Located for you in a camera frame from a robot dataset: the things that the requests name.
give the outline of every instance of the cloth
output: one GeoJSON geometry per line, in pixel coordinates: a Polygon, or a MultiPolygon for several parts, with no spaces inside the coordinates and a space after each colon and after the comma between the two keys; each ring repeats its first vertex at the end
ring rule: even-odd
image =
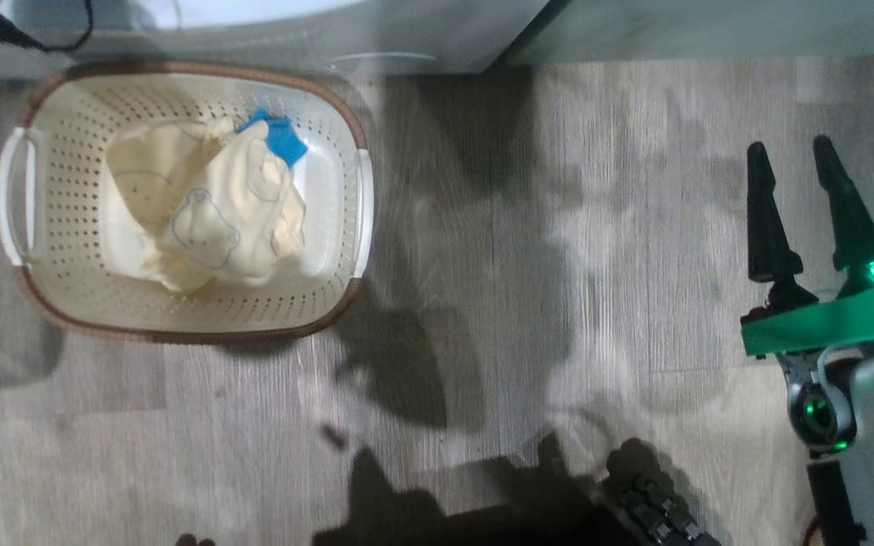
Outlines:
{"type": "Polygon", "coordinates": [[[119,135],[107,165],[127,210],[141,225],[142,271],[169,290],[190,293],[212,279],[268,283],[305,244],[305,205],[285,160],[256,122],[234,131],[169,121],[119,135]]]}
{"type": "Polygon", "coordinates": [[[271,149],[272,153],[285,160],[288,168],[294,167],[295,162],[298,162],[303,155],[306,155],[306,152],[309,152],[308,146],[295,135],[295,130],[292,129],[292,120],[272,118],[264,110],[257,110],[246,124],[237,128],[236,131],[240,133],[248,127],[252,127],[257,121],[265,121],[268,124],[268,136],[265,137],[265,144],[268,145],[268,149],[271,149]]]}

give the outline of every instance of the gray laminate floor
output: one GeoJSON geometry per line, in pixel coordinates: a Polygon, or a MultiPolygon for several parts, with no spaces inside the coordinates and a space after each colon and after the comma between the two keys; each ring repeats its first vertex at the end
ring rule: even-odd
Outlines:
{"type": "MultiPolygon", "coordinates": [[[[835,139],[874,211],[874,58],[329,84],[377,191],[369,289],[335,328],[274,347],[63,334],[0,250],[0,544],[308,544],[348,519],[357,542],[412,538],[439,524],[405,491],[448,516],[536,497],[548,484],[502,457],[533,466],[558,438],[571,473],[601,476],[632,436],[725,544],[800,542],[805,453],[779,370],[738,334],[766,293],[744,156],[766,142],[802,283],[838,287],[811,139],[835,139]]],[[[0,83],[0,146],[29,89],[0,83]]]]}

